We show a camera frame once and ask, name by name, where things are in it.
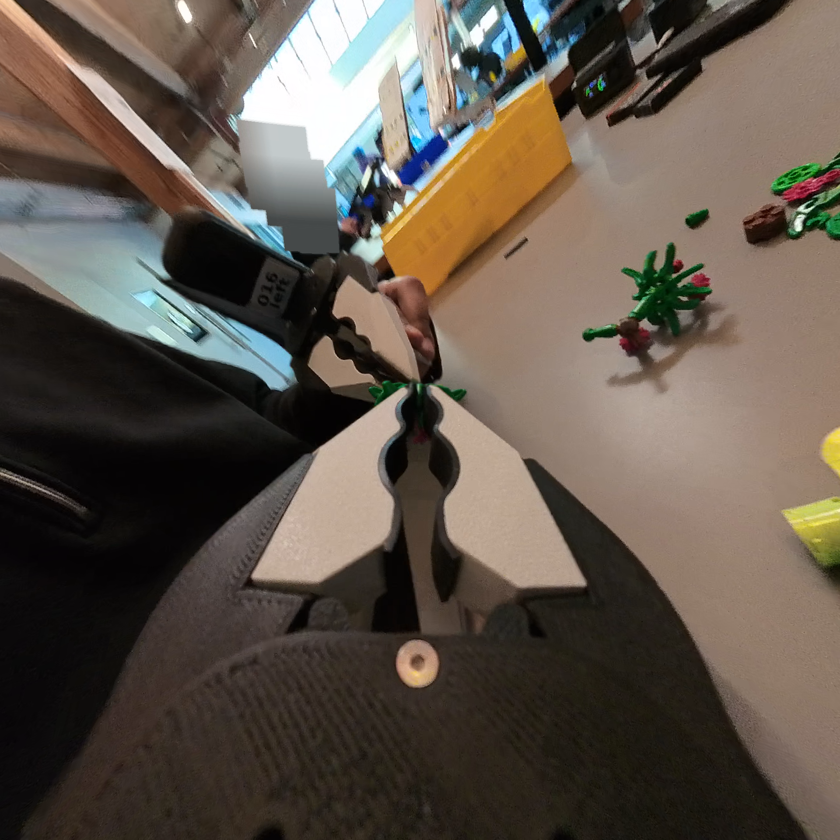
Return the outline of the person's left forearm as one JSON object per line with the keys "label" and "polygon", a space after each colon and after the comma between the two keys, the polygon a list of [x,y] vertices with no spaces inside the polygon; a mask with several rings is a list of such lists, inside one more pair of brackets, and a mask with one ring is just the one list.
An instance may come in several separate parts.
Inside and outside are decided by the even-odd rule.
{"label": "person's left forearm", "polygon": [[327,443],[372,407],[372,402],[337,395],[319,385],[298,382],[280,391],[265,383],[255,387],[257,413],[310,448]]}

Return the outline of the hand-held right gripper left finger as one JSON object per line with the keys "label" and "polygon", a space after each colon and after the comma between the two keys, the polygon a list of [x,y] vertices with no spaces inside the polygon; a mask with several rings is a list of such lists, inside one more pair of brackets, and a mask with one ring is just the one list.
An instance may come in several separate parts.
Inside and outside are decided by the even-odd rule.
{"label": "hand-held right gripper left finger", "polygon": [[407,466],[415,388],[398,387],[320,446],[251,574],[254,586],[331,597],[373,629],[415,628],[415,592],[395,483]]}

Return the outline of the small black battery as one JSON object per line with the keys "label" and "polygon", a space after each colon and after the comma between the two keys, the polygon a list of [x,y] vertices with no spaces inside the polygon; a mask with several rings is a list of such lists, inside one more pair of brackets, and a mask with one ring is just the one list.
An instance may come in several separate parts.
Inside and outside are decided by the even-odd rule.
{"label": "small black battery", "polygon": [[605,121],[608,127],[616,126],[633,116],[634,109],[663,79],[663,76],[656,75],[654,78],[640,76],[620,101],[608,111]]}
{"label": "small black battery", "polygon": [[633,116],[644,119],[662,112],[702,72],[702,60],[697,58],[657,81],[655,87],[633,106]]}

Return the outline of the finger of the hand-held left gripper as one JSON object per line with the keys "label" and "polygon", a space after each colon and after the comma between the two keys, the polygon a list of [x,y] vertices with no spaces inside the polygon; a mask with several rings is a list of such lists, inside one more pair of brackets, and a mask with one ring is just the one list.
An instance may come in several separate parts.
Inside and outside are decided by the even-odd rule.
{"label": "finger of the hand-held left gripper", "polygon": [[322,307],[322,332],[323,336],[347,339],[374,355],[381,365],[380,383],[421,379],[396,306],[351,276],[330,282]]}
{"label": "finger of the hand-held left gripper", "polygon": [[381,392],[380,362],[351,341],[322,336],[306,359],[310,373],[332,394],[361,403],[375,402]]}

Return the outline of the blue plastic bin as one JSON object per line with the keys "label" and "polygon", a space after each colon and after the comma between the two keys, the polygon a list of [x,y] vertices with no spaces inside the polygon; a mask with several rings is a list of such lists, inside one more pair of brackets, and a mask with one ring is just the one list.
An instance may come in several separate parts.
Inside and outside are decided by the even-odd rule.
{"label": "blue plastic bin", "polygon": [[437,133],[430,141],[425,143],[422,149],[416,151],[398,171],[397,177],[401,185],[404,187],[414,186],[418,179],[435,165],[448,148],[448,140]]}

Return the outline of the green toy brick leaf sprig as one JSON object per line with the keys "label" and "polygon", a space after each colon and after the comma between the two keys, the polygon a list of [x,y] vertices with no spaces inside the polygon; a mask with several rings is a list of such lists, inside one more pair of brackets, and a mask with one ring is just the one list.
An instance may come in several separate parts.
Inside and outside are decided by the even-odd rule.
{"label": "green toy brick leaf sprig", "polygon": [[384,381],[380,385],[372,385],[369,387],[369,394],[374,398],[374,405],[378,406],[398,391],[411,390],[414,395],[415,405],[415,432],[413,442],[417,445],[423,445],[430,439],[427,432],[427,424],[424,414],[426,396],[429,391],[434,388],[437,388],[439,391],[445,393],[457,403],[462,403],[467,396],[467,390],[464,388],[449,388],[440,384],[415,383],[413,385],[409,385],[399,381]]}

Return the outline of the person's left hand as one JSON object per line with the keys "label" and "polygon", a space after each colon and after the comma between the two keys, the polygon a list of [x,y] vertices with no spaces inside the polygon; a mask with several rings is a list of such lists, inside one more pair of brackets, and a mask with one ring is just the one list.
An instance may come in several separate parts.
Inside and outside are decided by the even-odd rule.
{"label": "person's left hand", "polygon": [[437,359],[438,346],[422,282],[413,276],[400,276],[380,281],[377,287],[395,305],[418,369],[424,375]]}

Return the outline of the black charger case with display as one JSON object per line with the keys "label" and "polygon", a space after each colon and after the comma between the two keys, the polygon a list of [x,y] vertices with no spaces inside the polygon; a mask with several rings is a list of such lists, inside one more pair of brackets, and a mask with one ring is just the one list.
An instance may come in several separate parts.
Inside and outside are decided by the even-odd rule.
{"label": "black charger case with display", "polygon": [[572,93],[584,119],[625,91],[636,77],[636,65],[622,16],[614,8],[598,18],[569,50],[574,72]]}

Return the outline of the green toy brick vine plant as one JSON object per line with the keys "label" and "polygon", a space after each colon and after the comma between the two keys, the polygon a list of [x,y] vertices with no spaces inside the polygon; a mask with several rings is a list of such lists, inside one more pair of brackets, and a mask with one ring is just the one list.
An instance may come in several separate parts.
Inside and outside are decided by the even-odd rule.
{"label": "green toy brick vine plant", "polygon": [[656,330],[678,338],[683,314],[697,310],[712,294],[705,264],[685,264],[673,242],[661,254],[648,252],[641,268],[625,266],[621,272],[633,282],[633,306],[614,322],[584,329],[581,338],[585,343],[617,341],[629,357],[646,354]]}

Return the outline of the black flat box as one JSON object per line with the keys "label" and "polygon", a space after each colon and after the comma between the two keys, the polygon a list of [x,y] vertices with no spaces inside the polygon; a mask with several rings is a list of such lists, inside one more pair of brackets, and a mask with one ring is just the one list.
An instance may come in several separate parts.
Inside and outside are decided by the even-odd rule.
{"label": "black flat box", "polygon": [[686,67],[761,26],[786,5],[786,1],[731,1],[672,38],[646,68],[654,79]]}

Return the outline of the pile of small toy bricks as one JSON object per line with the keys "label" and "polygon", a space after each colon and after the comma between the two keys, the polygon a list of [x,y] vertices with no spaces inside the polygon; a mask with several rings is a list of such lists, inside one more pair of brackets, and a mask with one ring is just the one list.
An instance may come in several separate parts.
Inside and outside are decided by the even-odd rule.
{"label": "pile of small toy bricks", "polygon": [[786,228],[789,239],[816,229],[839,239],[838,152],[827,163],[801,164],[778,175],[770,189],[791,208]]}

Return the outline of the black open case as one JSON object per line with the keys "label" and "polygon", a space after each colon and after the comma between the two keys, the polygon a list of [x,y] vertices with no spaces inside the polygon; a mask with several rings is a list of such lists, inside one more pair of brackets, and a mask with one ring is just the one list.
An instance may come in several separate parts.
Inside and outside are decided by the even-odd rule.
{"label": "black open case", "polygon": [[655,1],[647,11],[656,43],[661,43],[668,32],[677,35],[704,12],[708,1]]}

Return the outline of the black pole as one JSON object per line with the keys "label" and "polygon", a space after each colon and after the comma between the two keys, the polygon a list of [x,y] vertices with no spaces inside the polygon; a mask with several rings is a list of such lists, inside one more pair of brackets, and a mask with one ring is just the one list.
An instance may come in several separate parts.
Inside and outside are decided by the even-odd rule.
{"label": "black pole", "polygon": [[503,4],[518,33],[521,46],[524,48],[532,71],[535,74],[541,72],[547,66],[548,59],[539,41],[539,36],[532,27],[524,2],[504,1]]}

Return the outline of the yellow plastic bin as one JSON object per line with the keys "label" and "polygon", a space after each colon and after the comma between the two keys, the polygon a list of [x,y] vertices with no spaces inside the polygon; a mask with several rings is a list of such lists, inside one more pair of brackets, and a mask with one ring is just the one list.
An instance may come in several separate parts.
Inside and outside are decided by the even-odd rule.
{"label": "yellow plastic bin", "polygon": [[433,294],[571,162],[549,84],[540,78],[478,128],[383,227],[389,267]]}

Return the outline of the brown round toy brick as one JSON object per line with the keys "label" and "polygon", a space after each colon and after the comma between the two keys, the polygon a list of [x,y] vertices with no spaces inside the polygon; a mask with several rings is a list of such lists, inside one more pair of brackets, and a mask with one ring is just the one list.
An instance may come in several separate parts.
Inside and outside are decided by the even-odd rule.
{"label": "brown round toy brick", "polygon": [[742,231],[746,241],[758,245],[786,233],[788,220],[785,206],[781,203],[767,203],[742,220]]}

